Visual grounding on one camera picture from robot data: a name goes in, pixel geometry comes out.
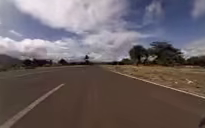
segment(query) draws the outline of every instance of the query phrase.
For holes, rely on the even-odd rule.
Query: road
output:
[[[8,125],[36,100],[35,107]],[[205,99],[97,66],[0,77],[0,128],[199,128],[199,124],[205,126]]]

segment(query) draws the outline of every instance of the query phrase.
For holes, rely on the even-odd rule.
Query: sky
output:
[[[113,61],[153,41],[205,55],[205,0],[0,0],[0,54]]]

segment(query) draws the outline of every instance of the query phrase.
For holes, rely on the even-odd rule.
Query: mountain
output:
[[[0,65],[14,65],[14,64],[21,64],[22,61],[7,55],[0,55]]]

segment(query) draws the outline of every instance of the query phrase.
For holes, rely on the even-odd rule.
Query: dirt shoulder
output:
[[[205,68],[131,65],[103,67],[112,71],[205,96]]]

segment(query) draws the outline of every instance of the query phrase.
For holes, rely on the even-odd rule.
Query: grass field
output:
[[[138,78],[205,96],[205,68],[161,66],[104,66]]]

